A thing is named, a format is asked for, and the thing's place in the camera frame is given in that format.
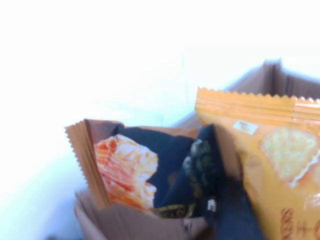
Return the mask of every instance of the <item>plastic wrapper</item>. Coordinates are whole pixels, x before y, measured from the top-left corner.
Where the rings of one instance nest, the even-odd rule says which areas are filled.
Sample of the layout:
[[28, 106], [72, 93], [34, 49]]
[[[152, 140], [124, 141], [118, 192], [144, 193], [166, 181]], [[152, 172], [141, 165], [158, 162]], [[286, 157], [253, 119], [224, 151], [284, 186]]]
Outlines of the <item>plastic wrapper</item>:
[[319, 240], [320, 100], [199, 88], [196, 112], [230, 135], [221, 154], [234, 146], [266, 238]]
[[216, 211], [226, 177], [213, 125], [125, 127], [85, 119], [66, 133], [98, 207], [117, 202], [161, 218]]

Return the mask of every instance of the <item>cardboard box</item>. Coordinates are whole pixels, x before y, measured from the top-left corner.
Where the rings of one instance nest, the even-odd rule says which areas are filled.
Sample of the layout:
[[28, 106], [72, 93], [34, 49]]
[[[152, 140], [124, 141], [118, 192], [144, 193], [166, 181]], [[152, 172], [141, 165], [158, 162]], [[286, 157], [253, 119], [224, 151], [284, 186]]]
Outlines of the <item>cardboard box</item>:
[[[298, 77], [283, 71], [281, 63], [265, 63], [249, 72], [227, 90], [254, 94], [288, 95], [320, 98], [320, 81]], [[200, 121], [195, 113], [177, 127], [197, 128]], [[189, 232], [180, 219], [154, 219], [128, 207], [114, 204], [111, 208], [95, 208], [89, 191], [76, 194], [75, 214], [87, 240], [188, 240]], [[213, 239], [213, 231], [202, 219], [192, 219], [191, 239]]]

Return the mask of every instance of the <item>printed cracker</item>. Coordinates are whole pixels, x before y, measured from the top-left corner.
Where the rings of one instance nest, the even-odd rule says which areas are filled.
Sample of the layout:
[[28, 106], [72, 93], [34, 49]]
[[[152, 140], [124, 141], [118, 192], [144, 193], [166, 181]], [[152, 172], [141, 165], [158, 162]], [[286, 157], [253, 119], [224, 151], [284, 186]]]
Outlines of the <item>printed cracker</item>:
[[279, 126], [265, 136], [260, 149], [279, 178], [294, 187], [309, 167], [318, 161], [319, 139], [307, 131]]
[[146, 181], [157, 171], [157, 154], [121, 134], [93, 147], [111, 199], [141, 210], [153, 208], [157, 188]]

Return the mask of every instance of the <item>white background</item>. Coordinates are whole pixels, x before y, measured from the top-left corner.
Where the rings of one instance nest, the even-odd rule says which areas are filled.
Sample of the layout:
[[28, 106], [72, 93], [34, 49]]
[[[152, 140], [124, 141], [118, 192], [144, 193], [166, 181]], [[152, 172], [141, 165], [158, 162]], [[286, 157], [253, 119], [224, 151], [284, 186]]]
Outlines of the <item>white background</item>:
[[80, 236], [65, 126], [172, 126], [197, 86], [265, 59], [320, 77], [318, 16], [311, 1], [0, 1], [0, 239]]

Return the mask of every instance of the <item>orange snack package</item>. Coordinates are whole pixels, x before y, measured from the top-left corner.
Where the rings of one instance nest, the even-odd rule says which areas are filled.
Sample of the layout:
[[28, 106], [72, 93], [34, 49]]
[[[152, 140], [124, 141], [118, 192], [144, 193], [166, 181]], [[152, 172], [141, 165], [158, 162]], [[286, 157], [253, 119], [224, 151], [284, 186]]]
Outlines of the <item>orange snack package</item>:
[[266, 238], [320, 240], [320, 100], [199, 88], [195, 109], [232, 135]]

